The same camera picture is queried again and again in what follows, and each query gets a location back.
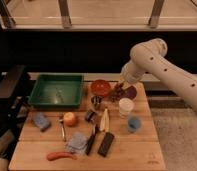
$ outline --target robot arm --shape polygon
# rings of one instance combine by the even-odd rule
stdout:
[[[123,79],[134,84],[148,71],[197,112],[197,77],[167,61],[166,53],[167,45],[161,39],[137,44],[131,49],[130,61],[122,68]]]

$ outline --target orange bowl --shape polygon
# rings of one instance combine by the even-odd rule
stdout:
[[[111,91],[111,86],[108,81],[105,80],[95,80],[91,84],[91,92],[100,97],[107,96]]]

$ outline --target green tray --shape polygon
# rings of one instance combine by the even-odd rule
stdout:
[[[78,108],[83,80],[82,75],[40,75],[28,103],[40,108]]]

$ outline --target small jar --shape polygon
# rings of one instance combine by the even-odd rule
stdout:
[[[129,116],[134,109],[134,102],[129,98],[119,100],[119,115],[123,118]]]

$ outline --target metal rail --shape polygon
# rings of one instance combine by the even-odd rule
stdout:
[[[152,9],[152,14],[148,22],[148,25],[150,26],[150,28],[156,28],[158,26],[163,4],[164,4],[164,0],[155,0],[153,9]]]
[[[62,25],[64,28],[70,28],[72,25],[67,0],[58,0],[58,2],[62,17]]]
[[[14,28],[16,25],[15,20],[10,15],[7,5],[4,0],[0,0],[0,15],[3,20],[3,24],[6,28]]]

